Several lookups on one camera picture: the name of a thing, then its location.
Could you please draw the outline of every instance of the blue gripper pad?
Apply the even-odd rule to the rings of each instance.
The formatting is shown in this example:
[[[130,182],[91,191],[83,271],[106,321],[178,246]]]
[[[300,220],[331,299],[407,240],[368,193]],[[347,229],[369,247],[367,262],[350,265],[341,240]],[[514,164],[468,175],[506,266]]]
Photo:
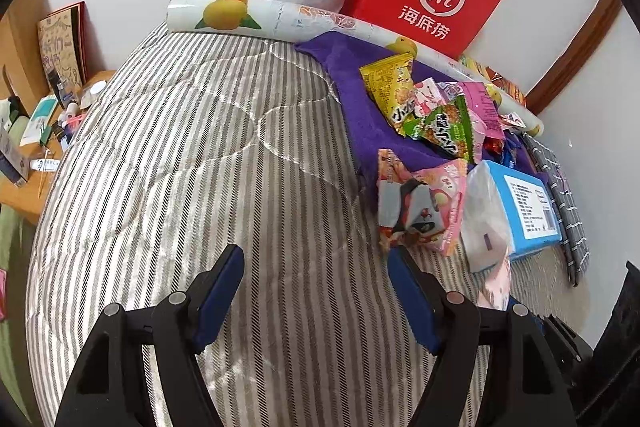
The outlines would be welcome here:
[[[211,272],[219,270],[218,276],[211,287],[209,295],[200,307],[198,331],[193,337],[193,345],[197,353],[200,353],[206,346],[216,340],[225,320],[226,312],[231,306],[231,301],[234,299],[244,275],[244,252],[242,248],[236,245],[229,245],[227,249],[231,249],[231,252],[228,253],[225,250],[211,269]]]
[[[402,259],[400,248],[390,250],[386,260],[386,270],[404,315],[414,332],[415,340],[431,353],[439,353],[442,341],[436,334],[433,307],[420,289],[414,274]]]

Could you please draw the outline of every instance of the bed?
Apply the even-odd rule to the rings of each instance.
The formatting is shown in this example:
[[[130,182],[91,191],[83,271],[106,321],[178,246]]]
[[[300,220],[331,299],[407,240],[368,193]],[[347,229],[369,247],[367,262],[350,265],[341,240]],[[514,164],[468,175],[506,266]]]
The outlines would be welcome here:
[[[227,427],[404,427],[433,357],[386,276],[331,78],[292,44],[156,28],[118,70],[66,154],[40,220],[26,327],[34,389],[52,426],[76,357],[110,302],[155,304],[227,243],[244,279],[198,358]],[[463,253],[418,254],[446,289],[476,297]],[[513,295],[579,327],[553,249],[513,264]],[[154,415],[170,425],[152,349]],[[473,425],[486,348],[461,425]]]

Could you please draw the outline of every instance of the blue box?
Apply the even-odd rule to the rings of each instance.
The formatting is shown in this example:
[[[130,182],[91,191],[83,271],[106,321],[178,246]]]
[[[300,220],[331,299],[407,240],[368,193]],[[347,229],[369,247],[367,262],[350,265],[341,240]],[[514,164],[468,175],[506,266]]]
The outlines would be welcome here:
[[[472,271],[521,259],[557,244],[562,236],[542,181],[484,160],[467,179],[462,241]]]

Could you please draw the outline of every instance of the gray checkered cloth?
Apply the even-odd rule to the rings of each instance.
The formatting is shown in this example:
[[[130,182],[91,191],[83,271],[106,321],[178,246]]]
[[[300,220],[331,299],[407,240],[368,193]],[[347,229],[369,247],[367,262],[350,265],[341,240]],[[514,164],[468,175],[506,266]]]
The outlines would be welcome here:
[[[567,258],[569,280],[577,286],[589,267],[589,248],[574,195],[554,152],[527,133],[522,134],[522,140],[538,171],[549,176],[547,188],[562,232],[561,246]]]

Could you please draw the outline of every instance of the green cloth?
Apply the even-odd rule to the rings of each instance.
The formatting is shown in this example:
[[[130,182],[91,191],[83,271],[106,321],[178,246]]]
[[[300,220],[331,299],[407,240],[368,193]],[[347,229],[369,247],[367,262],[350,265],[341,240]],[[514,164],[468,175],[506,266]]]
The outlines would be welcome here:
[[[31,256],[31,246],[35,227],[22,218],[14,209],[0,208],[0,268],[7,272],[5,311],[7,319],[0,323],[0,378],[18,407],[27,416],[27,408],[20,393],[17,371],[29,375],[26,355],[26,337],[24,336],[24,301],[26,299],[26,275]],[[21,299],[12,298],[12,284],[22,286]]]
[[[15,145],[20,145],[20,140],[24,134],[24,130],[27,129],[29,119],[26,116],[21,116],[14,122],[9,129],[9,138]]]

